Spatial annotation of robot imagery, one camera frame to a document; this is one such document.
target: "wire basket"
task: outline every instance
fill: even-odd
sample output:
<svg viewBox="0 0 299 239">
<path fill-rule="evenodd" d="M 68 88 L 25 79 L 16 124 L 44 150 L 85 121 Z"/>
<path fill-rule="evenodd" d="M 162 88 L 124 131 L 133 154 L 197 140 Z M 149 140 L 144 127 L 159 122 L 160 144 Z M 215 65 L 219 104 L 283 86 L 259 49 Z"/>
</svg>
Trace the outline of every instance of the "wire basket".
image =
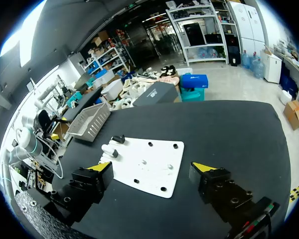
<svg viewBox="0 0 299 239">
<path fill-rule="evenodd" d="M 74 119 L 67 133 L 75 138 L 93 142 L 110 113 L 105 103 L 87 107 Z"/>
</svg>

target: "ceiling light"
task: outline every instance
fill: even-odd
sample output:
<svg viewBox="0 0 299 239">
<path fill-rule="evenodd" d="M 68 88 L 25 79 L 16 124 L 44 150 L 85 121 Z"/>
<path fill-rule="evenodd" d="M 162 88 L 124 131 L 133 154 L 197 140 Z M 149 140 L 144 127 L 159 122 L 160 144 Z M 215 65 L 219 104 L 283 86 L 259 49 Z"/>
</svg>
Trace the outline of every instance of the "ceiling light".
<svg viewBox="0 0 299 239">
<path fill-rule="evenodd" d="M 146 19 L 145 21 L 151 20 L 151 19 L 156 18 L 156 17 L 158 17 L 158 16 L 163 16 L 163 15 L 165 15 L 165 14 L 166 14 L 166 13 L 162 13 L 162 14 L 160 14 L 160 15 L 152 16 L 152 17 Z"/>
<path fill-rule="evenodd" d="M 24 66 L 31 59 L 32 42 L 36 24 L 39 20 L 46 0 L 42 1 L 36 8 L 25 18 L 20 33 L 20 64 Z"/>
<path fill-rule="evenodd" d="M 8 51 L 10 51 L 12 48 L 15 47 L 15 45 L 19 42 L 20 40 L 20 30 L 16 31 L 14 34 L 9 37 L 7 41 L 3 44 L 0 52 L 0 57 L 5 55 Z"/>
</svg>

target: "concrete floor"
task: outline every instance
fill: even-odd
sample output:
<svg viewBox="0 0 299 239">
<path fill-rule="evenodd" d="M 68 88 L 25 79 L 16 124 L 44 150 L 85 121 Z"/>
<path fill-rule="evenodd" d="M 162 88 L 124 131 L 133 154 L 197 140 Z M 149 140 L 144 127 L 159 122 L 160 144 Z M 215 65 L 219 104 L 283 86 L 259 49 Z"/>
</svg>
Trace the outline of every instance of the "concrete floor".
<svg viewBox="0 0 299 239">
<path fill-rule="evenodd" d="M 152 64 L 159 71 L 162 66 L 173 64 L 175 68 L 186 68 L 182 56 L 162 58 Z M 205 100 L 257 101 L 271 104 L 277 112 L 286 136 L 291 163 L 291 190 L 299 186 L 299 128 L 293 131 L 283 114 L 285 106 L 280 101 L 281 88 L 278 84 L 255 78 L 251 71 L 241 66 L 232 67 L 225 62 L 192 63 L 194 74 L 206 74 L 209 87 L 205 90 Z M 296 204 L 289 204 L 287 216 Z"/>
</svg>

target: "white shelf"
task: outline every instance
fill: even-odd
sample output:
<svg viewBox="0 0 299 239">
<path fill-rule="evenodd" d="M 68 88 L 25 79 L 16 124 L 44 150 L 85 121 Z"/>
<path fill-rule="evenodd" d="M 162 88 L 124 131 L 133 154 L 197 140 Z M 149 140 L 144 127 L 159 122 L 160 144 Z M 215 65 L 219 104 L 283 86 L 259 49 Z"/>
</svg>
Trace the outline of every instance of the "white shelf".
<svg viewBox="0 0 299 239">
<path fill-rule="evenodd" d="M 208 5 L 196 5 L 196 6 L 187 6 L 187 7 L 180 7 L 180 8 L 176 8 L 176 9 L 172 9 L 172 10 L 166 10 L 168 12 L 176 12 L 176 11 L 182 11 L 182 10 L 188 10 L 188 9 L 193 9 L 193 8 L 204 8 L 204 7 L 211 7 L 210 4 Z"/>
<path fill-rule="evenodd" d="M 207 46 L 223 46 L 223 43 L 211 43 L 206 45 L 197 45 L 197 46 L 185 46 L 184 49 L 198 48 L 198 47 L 207 47 Z"/>
<path fill-rule="evenodd" d="M 123 66 L 123 63 L 121 63 L 121 64 L 119 64 L 119 65 L 117 65 L 117 66 L 115 66 L 115 67 L 112 67 L 112 68 L 110 68 L 109 70 L 114 70 L 114 69 L 116 69 L 116 68 L 118 68 L 118 67 L 120 67 L 120 66 Z"/>
<path fill-rule="evenodd" d="M 115 47 L 110 48 L 109 50 L 107 50 L 106 52 L 104 52 L 102 55 L 100 55 L 97 59 L 99 60 L 102 56 L 108 54 L 110 51 L 114 50 Z"/>
<path fill-rule="evenodd" d="M 85 70 L 85 69 L 88 68 L 90 65 L 92 65 L 93 62 L 95 62 L 95 60 L 91 61 L 87 66 L 85 66 L 85 67 L 83 68 L 83 70 Z"/>
<path fill-rule="evenodd" d="M 118 55 L 116 55 L 115 57 L 112 57 L 110 60 L 108 60 L 108 61 L 106 61 L 105 63 L 103 63 L 101 66 L 102 66 L 102 67 L 105 66 L 105 65 L 108 64 L 110 61 L 112 61 L 112 60 L 114 60 L 114 59 L 116 59 L 116 58 L 118 58 Z"/>
<path fill-rule="evenodd" d="M 196 18 L 203 18 L 203 17 L 216 17 L 216 15 L 213 15 L 213 14 L 195 15 L 195 16 L 188 16 L 188 17 L 175 19 L 175 20 L 172 20 L 172 21 L 175 21 L 175 22 L 177 22 L 177 21 L 187 21 L 187 20 L 196 19 Z"/>
<path fill-rule="evenodd" d="M 226 23 L 226 22 L 221 22 L 222 25 L 235 25 L 234 23 Z"/>
<path fill-rule="evenodd" d="M 226 61 L 226 58 L 199 58 L 199 59 L 188 59 L 188 62 L 199 62 L 199 61 Z"/>
<path fill-rule="evenodd" d="M 100 70 L 101 68 L 98 67 L 97 69 L 95 69 L 94 71 L 92 71 L 89 75 L 92 75 L 94 72 L 96 72 L 97 70 Z"/>
</svg>

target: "yellow black tape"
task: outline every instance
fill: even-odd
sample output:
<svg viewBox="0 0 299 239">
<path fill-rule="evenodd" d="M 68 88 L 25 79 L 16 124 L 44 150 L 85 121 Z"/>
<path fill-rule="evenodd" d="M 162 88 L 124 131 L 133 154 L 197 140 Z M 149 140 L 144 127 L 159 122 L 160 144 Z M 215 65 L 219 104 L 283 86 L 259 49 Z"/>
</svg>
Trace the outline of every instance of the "yellow black tape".
<svg viewBox="0 0 299 239">
<path fill-rule="evenodd" d="M 292 203 L 299 197 L 299 186 L 290 191 L 289 203 Z"/>
</svg>

